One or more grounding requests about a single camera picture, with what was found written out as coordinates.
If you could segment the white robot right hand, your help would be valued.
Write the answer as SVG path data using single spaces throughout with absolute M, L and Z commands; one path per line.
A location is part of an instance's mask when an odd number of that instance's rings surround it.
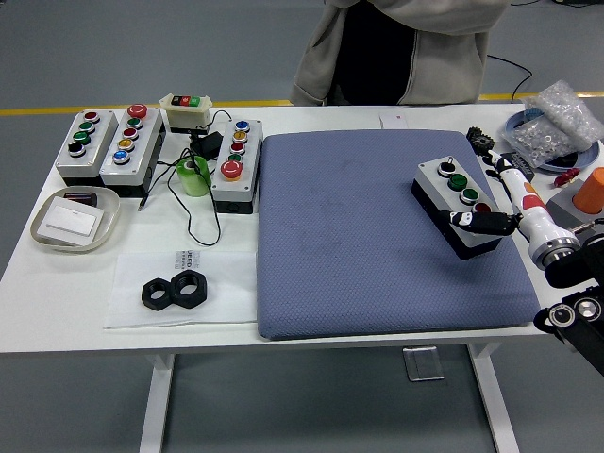
M 544 201 L 520 170 L 494 151 L 481 155 L 483 161 L 495 169 L 507 190 L 513 213 L 442 210 L 441 220 L 477 234 L 507 236 L 518 230 L 528 241 L 532 261 L 541 268 L 580 248 L 575 233 L 556 225 Z

